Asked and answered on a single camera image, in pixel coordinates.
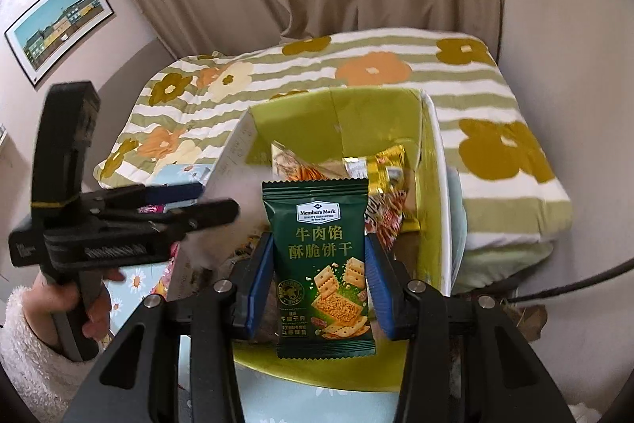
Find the person's left hand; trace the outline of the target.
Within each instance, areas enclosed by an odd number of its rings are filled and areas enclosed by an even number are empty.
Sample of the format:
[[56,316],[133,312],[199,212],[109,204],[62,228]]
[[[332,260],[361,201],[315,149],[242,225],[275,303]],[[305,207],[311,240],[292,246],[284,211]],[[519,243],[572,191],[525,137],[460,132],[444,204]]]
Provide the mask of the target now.
[[[76,285],[49,285],[42,273],[23,294],[23,313],[34,335],[50,348],[59,349],[59,336],[54,314],[65,314],[80,300]],[[101,340],[110,329],[111,297],[101,287],[99,297],[87,309],[88,321],[83,325],[85,337]]]

